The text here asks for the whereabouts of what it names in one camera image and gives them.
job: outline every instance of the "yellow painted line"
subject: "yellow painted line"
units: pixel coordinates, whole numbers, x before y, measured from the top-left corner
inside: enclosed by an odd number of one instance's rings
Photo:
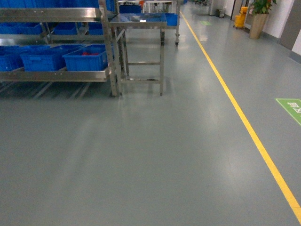
[[[281,176],[279,170],[277,169],[276,165],[274,164],[273,160],[271,159],[271,157],[269,156],[267,150],[265,149],[265,147],[263,146],[262,142],[260,141],[259,137],[257,136],[257,134],[255,133],[253,127],[251,126],[250,122],[248,121],[248,119],[246,118],[244,112],[241,110],[240,106],[238,105],[237,101],[235,100],[234,96],[232,95],[232,93],[230,92],[227,84],[225,83],[225,81],[223,80],[223,78],[221,77],[220,73],[218,72],[218,70],[216,69],[215,65],[213,64],[212,60],[210,59],[209,55],[206,53],[204,47],[202,46],[202,44],[200,43],[200,41],[198,40],[197,35],[194,33],[193,29],[191,28],[191,26],[189,25],[187,19],[185,18],[185,16],[183,15],[182,12],[181,16],[183,17],[184,21],[186,22],[187,26],[189,27],[192,35],[194,36],[194,38],[196,39],[199,47],[201,48],[202,52],[204,53],[205,57],[207,58],[207,61],[209,62],[211,68],[213,69],[216,77],[218,78],[218,80],[220,81],[222,87],[224,88],[226,94],[228,95],[231,103],[233,104],[235,110],[237,111],[241,121],[244,123],[246,129],[248,130],[252,140],[254,141],[258,151],[260,152],[261,156],[263,157],[265,163],[267,164],[268,168],[270,169],[273,177],[275,178],[277,184],[279,185],[283,195],[285,196],[288,204],[290,205],[290,207],[292,208],[294,214],[296,215],[300,225],[301,225],[301,208],[299,203],[297,202],[295,196],[293,195],[292,191],[290,190],[290,188],[287,186],[286,182],[284,181],[283,177]]]

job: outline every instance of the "floor sticker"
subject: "floor sticker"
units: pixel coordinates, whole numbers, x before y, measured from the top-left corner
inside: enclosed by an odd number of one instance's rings
[[[301,125],[301,100],[276,98],[277,102]]]
[[[202,25],[207,25],[207,26],[211,26],[211,23],[208,21],[201,21]]]

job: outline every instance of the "gray epoxy floor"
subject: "gray epoxy floor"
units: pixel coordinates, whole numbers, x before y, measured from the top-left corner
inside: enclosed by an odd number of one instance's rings
[[[300,203],[301,128],[274,98],[300,98],[301,65],[195,7],[182,11]],[[166,32],[162,97],[158,86],[126,85],[111,98],[107,83],[82,99],[70,98],[73,83],[37,100],[37,84],[2,94],[1,225],[299,225],[182,19],[180,33],[176,48]],[[157,59],[158,31],[127,36],[131,60]]]

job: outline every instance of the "stainless steel shelf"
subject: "stainless steel shelf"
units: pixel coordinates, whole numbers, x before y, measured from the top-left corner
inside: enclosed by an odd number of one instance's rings
[[[40,40],[46,37],[46,33],[42,34],[0,34],[0,39],[15,40]]]
[[[83,41],[104,41],[103,35],[84,35],[84,34],[78,34],[78,35],[55,35],[52,34],[51,40],[83,40]]]
[[[99,8],[0,8],[0,22],[95,22]]]
[[[0,72],[0,81],[81,81],[81,82],[105,82],[109,79],[110,70],[96,72]]]

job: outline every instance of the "blue plastic crate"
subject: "blue plastic crate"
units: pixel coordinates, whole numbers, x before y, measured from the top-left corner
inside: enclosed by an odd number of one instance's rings
[[[178,15],[174,13],[165,13],[167,26],[177,26]]]
[[[20,34],[20,23],[0,23],[0,34]]]
[[[30,52],[46,50],[48,48],[50,48],[49,45],[29,45],[29,46],[21,47],[20,51],[30,53]]]
[[[98,54],[83,56],[84,52]],[[86,47],[63,57],[68,71],[102,71],[108,66],[107,54],[103,48]]]
[[[114,0],[106,0],[105,4],[107,5],[107,10],[109,11],[115,11],[115,3]]]
[[[98,0],[75,0],[77,7],[99,8]]]
[[[23,62],[18,53],[0,50],[0,71],[9,72],[20,67]]]
[[[22,34],[41,34],[42,27],[39,23],[25,23],[19,26]]]
[[[19,46],[0,46],[1,51],[14,51],[19,48]]]
[[[90,45],[90,46],[88,46],[89,48],[101,48],[101,49],[103,49],[104,51],[106,51],[105,50],[105,45],[104,44],[93,44],[93,45]],[[111,49],[112,49],[112,53],[113,53],[113,59],[114,59],[114,47],[113,47],[113,44],[111,45]]]
[[[60,50],[67,50],[67,51],[75,51],[79,48],[83,48],[85,45],[83,44],[70,44],[70,45],[60,45],[60,46],[55,46],[51,49],[60,49]]]
[[[141,13],[140,5],[120,5],[119,6],[120,13]]]
[[[101,23],[89,23],[89,34],[103,35],[103,26]]]
[[[60,34],[60,35],[64,35],[64,34],[68,34],[68,35],[77,34],[76,25],[75,25],[75,23],[59,23],[54,28],[54,33],[55,34]]]
[[[57,71],[66,66],[63,55],[69,50],[46,49],[36,53],[21,54],[25,71],[41,72],[41,71]]]
[[[0,0],[0,8],[56,8],[59,0]]]
[[[74,0],[60,0],[60,7],[62,8],[74,8],[77,7]]]

